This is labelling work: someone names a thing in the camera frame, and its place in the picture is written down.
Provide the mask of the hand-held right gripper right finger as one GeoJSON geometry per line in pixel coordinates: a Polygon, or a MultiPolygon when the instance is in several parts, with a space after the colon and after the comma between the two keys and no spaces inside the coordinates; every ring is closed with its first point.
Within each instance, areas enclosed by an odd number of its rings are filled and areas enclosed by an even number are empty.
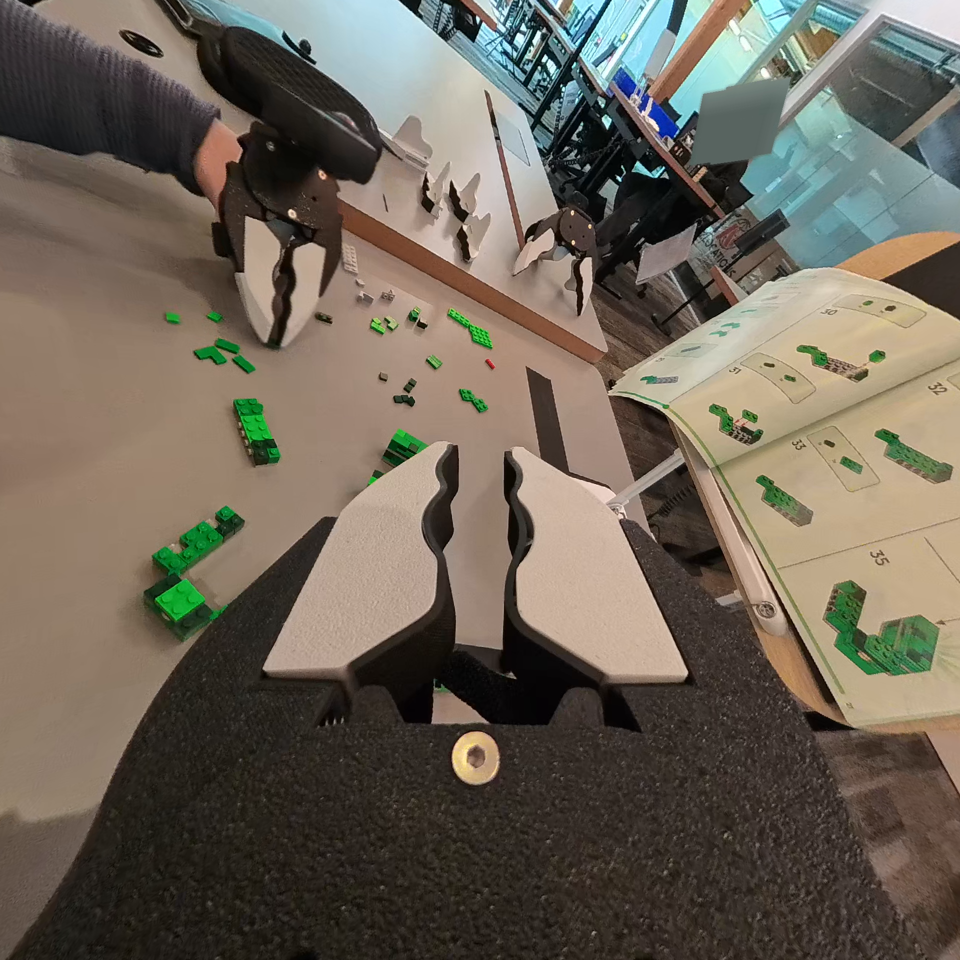
{"type": "Polygon", "coordinates": [[[641,698],[690,692],[690,668],[611,505],[525,447],[503,459],[510,562],[502,662],[522,690],[517,721],[545,726],[585,695],[603,724],[641,698]]]}

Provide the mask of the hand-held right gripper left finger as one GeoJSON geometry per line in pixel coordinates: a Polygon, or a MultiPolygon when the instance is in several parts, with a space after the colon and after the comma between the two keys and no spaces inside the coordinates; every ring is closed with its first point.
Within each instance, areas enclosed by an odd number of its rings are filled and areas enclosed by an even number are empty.
{"type": "Polygon", "coordinates": [[[445,549],[459,466],[455,443],[433,442],[342,509],[266,655],[262,690],[320,685],[350,714],[380,688],[406,722],[433,721],[456,640],[445,549]]]}

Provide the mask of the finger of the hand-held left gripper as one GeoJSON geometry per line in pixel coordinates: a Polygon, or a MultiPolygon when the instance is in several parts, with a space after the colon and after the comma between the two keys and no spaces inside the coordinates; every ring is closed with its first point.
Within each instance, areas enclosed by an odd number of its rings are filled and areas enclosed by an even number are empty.
{"type": "Polygon", "coordinates": [[[286,348],[300,335],[330,283],[335,256],[324,246],[300,238],[283,248],[277,273],[277,346],[286,348]]]}
{"type": "Polygon", "coordinates": [[[243,218],[242,228],[243,265],[234,276],[241,305],[256,339],[263,346],[282,348],[285,321],[275,315],[275,299],[280,296],[284,257],[293,241],[293,228],[285,222],[252,216],[243,218]]]}

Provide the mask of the long green brick assembly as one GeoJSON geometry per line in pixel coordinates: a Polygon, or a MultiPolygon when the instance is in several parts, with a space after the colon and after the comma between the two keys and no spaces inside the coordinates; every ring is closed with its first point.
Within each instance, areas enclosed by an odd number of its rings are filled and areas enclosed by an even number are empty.
{"type": "Polygon", "coordinates": [[[232,408],[250,461],[255,466],[272,466],[281,462],[281,451],[266,421],[263,404],[257,398],[235,398],[232,408]]]}

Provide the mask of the person's left forearm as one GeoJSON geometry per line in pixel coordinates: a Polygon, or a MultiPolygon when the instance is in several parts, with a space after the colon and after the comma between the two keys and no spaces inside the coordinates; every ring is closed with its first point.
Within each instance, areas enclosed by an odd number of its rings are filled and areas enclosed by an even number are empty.
{"type": "Polygon", "coordinates": [[[220,110],[144,62],[1,3],[1,135],[76,157],[104,154],[201,196],[195,161],[220,110]]]}

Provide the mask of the grey desk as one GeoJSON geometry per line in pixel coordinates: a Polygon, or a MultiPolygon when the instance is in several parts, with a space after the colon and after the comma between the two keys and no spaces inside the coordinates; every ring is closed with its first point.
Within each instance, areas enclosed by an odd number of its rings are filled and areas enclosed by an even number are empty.
{"type": "MultiPolygon", "coordinates": [[[[489,369],[456,349],[338,357],[264,348],[242,308],[122,305],[77,282],[37,159],[2,142],[2,817],[16,826],[84,821],[136,726],[186,653],[150,616],[152,554],[224,505],[244,530],[194,575],[221,605],[379,468],[396,429],[459,446],[461,486],[447,548],[458,639],[497,645],[508,560],[502,456],[539,451],[528,369],[489,369]],[[220,323],[207,319],[222,314],[220,323]],[[164,320],[179,315],[180,324],[164,320]],[[221,351],[234,342],[247,375],[221,351]],[[426,356],[442,366],[431,369],[426,356]],[[387,383],[378,373],[389,375],[387,383]],[[416,380],[414,407],[395,404],[416,380]],[[484,413],[460,399],[466,388],[484,413]],[[281,459],[254,465],[235,399],[258,399],[281,459]]],[[[544,356],[569,468],[615,491],[632,480],[599,371],[544,356]]]]}

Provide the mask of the wooden office desk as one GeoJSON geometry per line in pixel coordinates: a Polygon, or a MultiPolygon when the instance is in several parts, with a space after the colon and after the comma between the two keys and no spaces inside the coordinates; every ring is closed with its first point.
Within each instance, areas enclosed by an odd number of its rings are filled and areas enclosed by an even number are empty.
{"type": "Polygon", "coordinates": [[[675,186],[678,186],[689,198],[696,198],[715,219],[719,220],[727,215],[702,183],[694,179],[684,165],[673,156],[666,146],[666,140],[654,130],[647,118],[630,102],[629,97],[617,86],[612,85],[607,90],[607,98],[606,112],[618,135],[625,141],[636,159],[642,159],[649,150],[653,151],[660,165],[666,168],[675,186]]]}

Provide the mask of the person's left hand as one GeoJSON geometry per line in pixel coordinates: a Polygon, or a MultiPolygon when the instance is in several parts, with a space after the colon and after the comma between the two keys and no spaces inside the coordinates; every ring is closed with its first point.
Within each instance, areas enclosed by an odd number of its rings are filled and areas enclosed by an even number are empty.
{"type": "Polygon", "coordinates": [[[221,197],[229,168],[241,161],[243,148],[234,132],[215,119],[208,128],[193,159],[193,173],[200,194],[206,198],[215,217],[220,217],[221,197]]]}

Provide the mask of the stepped green brick assembly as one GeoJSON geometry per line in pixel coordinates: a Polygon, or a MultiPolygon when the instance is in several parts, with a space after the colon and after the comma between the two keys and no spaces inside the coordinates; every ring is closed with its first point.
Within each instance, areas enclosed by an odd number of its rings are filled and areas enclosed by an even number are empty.
{"type": "Polygon", "coordinates": [[[390,437],[387,446],[381,455],[381,463],[394,469],[409,461],[426,448],[429,444],[416,438],[404,429],[397,429],[390,437]]]}

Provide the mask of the flat green studded plate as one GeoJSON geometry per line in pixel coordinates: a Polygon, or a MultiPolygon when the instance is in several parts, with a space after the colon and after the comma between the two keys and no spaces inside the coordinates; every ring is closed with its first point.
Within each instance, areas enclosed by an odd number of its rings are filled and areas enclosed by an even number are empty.
{"type": "Polygon", "coordinates": [[[447,316],[461,327],[466,329],[470,336],[471,342],[473,342],[475,345],[483,347],[486,350],[491,350],[493,348],[491,335],[485,328],[473,323],[466,315],[452,307],[448,308],[447,316]]]}

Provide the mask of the white table with wooden edge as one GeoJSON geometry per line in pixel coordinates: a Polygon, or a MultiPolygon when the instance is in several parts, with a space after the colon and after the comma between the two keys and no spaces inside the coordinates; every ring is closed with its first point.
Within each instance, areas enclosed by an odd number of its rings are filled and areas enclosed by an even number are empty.
{"type": "MultiPolygon", "coordinates": [[[[423,177],[386,153],[367,185],[343,181],[344,241],[356,248],[359,277],[378,296],[389,282],[394,301],[385,310],[398,329],[369,330],[373,305],[357,302],[362,289],[338,267],[317,309],[326,324],[311,319],[291,353],[337,356],[346,364],[347,345],[386,356],[388,348],[407,354],[438,350],[444,372],[453,370],[456,350],[476,362],[488,354],[498,372],[528,367],[547,376],[543,356],[598,363],[607,344],[593,306],[575,312],[576,297],[565,288],[571,259],[534,262],[512,275],[523,226],[552,214],[556,202],[540,158],[528,167],[504,150],[494,111],[520,127],[525,114],[473,66],[399,2],[241,2],[312,45],[324,74],[357,97],[379,128],[395,132],[414,114],[433,148],[432,176],[451,163],[458,187],[482,175],[476,214],[491,223],[472,263],[461,259],[460,227],[445,198],[437,221],[420,204],[423,177]],[[428,323],[407,320],[418,306],[428,323]],[[475,344],[448,316],[455,308],[488,331],[492,349],[475,344]]],[[[122,306],[159,310],[210,306],[234,321],[240,301],[229,263],[213,252],[208,205],[157,176],[97,158],[50,156],[36,159],[43,176],[41,198],[77,244],[64,262],[76,282],[90,279],[96,294],[116,293],[122,306]]]]}

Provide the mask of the large angled green brick assembly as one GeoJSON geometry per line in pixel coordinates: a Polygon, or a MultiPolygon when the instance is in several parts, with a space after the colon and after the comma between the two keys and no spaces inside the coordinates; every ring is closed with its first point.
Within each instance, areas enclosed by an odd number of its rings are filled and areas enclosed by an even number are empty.
{"type": "Polygon", "coordinates": [[[177,541],[151,555],[152,564],[162,577],[144,590],[143,601],[147,610],[180,642],[191,640],[228,608],[211,606],[188,573],[238,534],[245,523],[236,510],[222,506],[211,518],[198,522],[177,541]]]}

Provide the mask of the grey table hatch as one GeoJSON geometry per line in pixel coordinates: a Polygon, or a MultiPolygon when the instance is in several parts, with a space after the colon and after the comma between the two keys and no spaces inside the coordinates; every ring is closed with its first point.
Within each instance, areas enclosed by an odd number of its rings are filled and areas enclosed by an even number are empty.
{"type": "Polygon", "coordinates": [[[528,167],[539,158],[539,151],[532,132],[527,126],[518,126],[500,110],[493,112],[493,125],[502,148],[528,167]]]}

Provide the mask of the white paper sheet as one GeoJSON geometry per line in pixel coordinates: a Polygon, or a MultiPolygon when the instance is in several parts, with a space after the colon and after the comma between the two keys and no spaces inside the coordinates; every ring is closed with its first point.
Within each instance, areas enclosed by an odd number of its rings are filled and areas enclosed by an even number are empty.
{"type": "Polygon", "coordinates": [[[697,229],[697,222],[693,222],[685,230],[668,239],[655,244],[645,244],[640,252],[635,285],[641,286],[651,282],[686,262],[689,259],[697,229]]]}

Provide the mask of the wooden pillar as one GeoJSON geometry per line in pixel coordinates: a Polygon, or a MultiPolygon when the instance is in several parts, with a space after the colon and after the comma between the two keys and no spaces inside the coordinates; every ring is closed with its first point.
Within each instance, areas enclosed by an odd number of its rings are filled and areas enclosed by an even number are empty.
{"type": "Polygon", "coordinates": [[[690,1],[674,45],[651,85],[656,102],[674,110],[698,109],[704,94],[740,82],[786,18],[773,2],[690,1]]]}

